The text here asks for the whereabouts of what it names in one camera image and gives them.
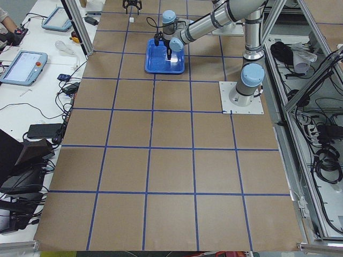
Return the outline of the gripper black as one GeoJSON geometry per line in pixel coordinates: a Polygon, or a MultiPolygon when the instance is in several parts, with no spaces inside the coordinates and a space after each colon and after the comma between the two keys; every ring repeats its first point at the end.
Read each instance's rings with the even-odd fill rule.
{"type": "Polygon", "coordinates": [[[139,15],[143,5],[142,5],[141,0],[122,0],[122,6],[125,9],[126,14],[128,14],[128,7],[129,6],[136,7],[137,15],[139,15]]]}
{"type": "Polygon", "coordinates": [[[164,40],[164,45],[167,49],[167,59],[168,60],[171,60],[171,57],[172,57],[172,50],[170,48],[170,41],[169,40],[164,40]]]}

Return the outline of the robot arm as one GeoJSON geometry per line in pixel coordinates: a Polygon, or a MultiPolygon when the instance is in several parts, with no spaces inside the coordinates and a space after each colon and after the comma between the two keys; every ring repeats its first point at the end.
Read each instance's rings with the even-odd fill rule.
{"type": "Polygon", "coordinates": [[[229,93],[230,101],[239,107],[247,107],[255,97],[255,90],[265,77],[262,32],[266,1],[213,1],[214,10],[190,21],[180,19],[172,10],[162,14],[162,31],[154,36],[155,44],[162,41],[167,48],[167,58],[172,52],[180,52],[184,46],[226,25],[244,20],[244,53],[241,78],[229,93]]]}

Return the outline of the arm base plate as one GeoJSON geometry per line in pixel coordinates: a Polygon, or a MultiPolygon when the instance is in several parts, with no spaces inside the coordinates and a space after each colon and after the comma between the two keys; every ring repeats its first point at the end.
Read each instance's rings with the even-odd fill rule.
{"type": "Polygon", "coordinates": [[[212,32],[213,35],[244,36],[243,22],[232,22],[212,32]]]}
{"type": "Polygon", "coordinates": [[[223,114],[263,115],[263,105],[255,90],[251,96],[240,95],[235,81],[220,81],[219,92],[223,114]]]}

